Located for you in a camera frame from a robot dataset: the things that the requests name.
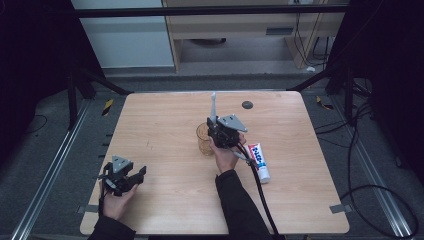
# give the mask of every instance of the white toothpaste tube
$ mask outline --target white toothpaste tube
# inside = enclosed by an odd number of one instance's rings
[[[261,183],[268,183],[271,180],[269,176],[268,167],[266,165],[264,154],[260,143],[249,144],[245,146],[250,157],[258,164],[258,175]]]

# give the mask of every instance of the metal bracket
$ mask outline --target metal bracket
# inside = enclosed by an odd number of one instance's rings
[[[242,132],[247,132],[247,128],[243,125],[243,123],[237,118],[235,114],[228,115],[225,117],[219,117],[217,120],[225,127]]]
[[[340,212],[348,213],[353,211],[352,207],[349,204],[348,205],[339,204],[339,205],[330,206],[330,210],[333,214],[340,213]]]

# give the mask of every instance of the wooden table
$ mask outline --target wooden table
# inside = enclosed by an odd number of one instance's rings
[[[203,156],[196,128],[210,114],[211,92],[140,93],[127,97],[105,162],[112,155],[134,162],[136,173],[147,166],[144,183],[123,222],[141,235],[226,234],[227,225],[215,187],[214,156]],[[251,101],[252,109],[244,109]],[[301,95],[297,92],[217,92],[217,115],[236,114],[249,129],[248,144],[261,143],[271,182],[265,197],[282,234],[335,234],[349,230]],[[236,167],[243,186],[270,232],[251,172]],[[97,205],[98,186],[89,204]],[[90,234],[98,219],[86,212],[81,232]]]

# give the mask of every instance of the metal frame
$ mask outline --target metal frame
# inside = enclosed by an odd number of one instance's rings
[[[105,17],[152,17],[229,14],[281,14],[281,13],[337,13],[347,10],[364,11],[367,8],[349,4],[310,5],[251,5],[251,6],[207,6],[121,9],[77,9],[74,11],[49,11],[47,16],[105,18]]]

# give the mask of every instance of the floor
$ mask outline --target floor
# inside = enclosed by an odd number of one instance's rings
[[[320,41],[315,57],[323,53]],[[248,90],[269,89],[284,90],[303,82],[314,74],[304,69],[297,69],[282,38],[227,39],[224,44],[216,40],[186,41],[182,55],[181,69],[177,73],[146,73],[142,76],[111,78],[116,84],[136,92],[149,91],[199,91],[199,90]],[[315,66],[315,73],[322,66]],[[320,81],[302,92],[308,113],[317,132],[331,129],[343,123],[343,93],[327,96],[323,91],[326,81]],[[81,128],[72,140],[72,147],[64,150],[63,162],[55,165],[60,171],[52,175],[48,191],[40,206],[33,213],[36,218],[29,222],[28,239],[85,239],[79,233],[82,219],[81,209],[85,207],[90,193],[96,184],[107,146],[111,140],[125,96],[117,95],[100,85],[93,100],[79,97],[78,106],[86,111]],[[334,106],[329,110],[317,104],[316,97]],[[105,102],[113,99],[113,106],[108,116],[101,112]],[[355,105],[361,106],[366,99],[355,97]],[[67,137],[67,96],[60,92],[41,101],[37,106],[36,116],[28,127],[20,147],[15,149],[11,164],[0,172],[0,239],[10,239],[31,201],[39,193],[37,190],[49,168],[57,159],[56,153]],[[375,168],[379,178],[390,189],[396,191],[413,209],[420,223],[424,222],[424,191],[422,185],[408,168],[398,168],[395,155],[372,118],[367,113],[358,122],[359,140],[355,142],[351,159],[351,178],[353,186],[373,183],[372,169]],[[341,196],[347,187],[347,156],[353,129],[342,127],[328,134],[319,134],[329,170],[336,189]],[[367,219],[393,234],[396,224],[405,223],[413,230],[414,216],[402,204],[398,209],[402,219],[393,222],[390,213],[384,207],[385,193],[376,190],[364,190],[355,193],[357,206]],[[350,204],[343,199],[343,204]],[[369,227],[357,212],[347,213],[351,229],[342,236],[314,236],[312,239],[391,239]],[[288,239],[300,240],[303,235],[287,236]],[[420,230],[414,239],[424,239]]]

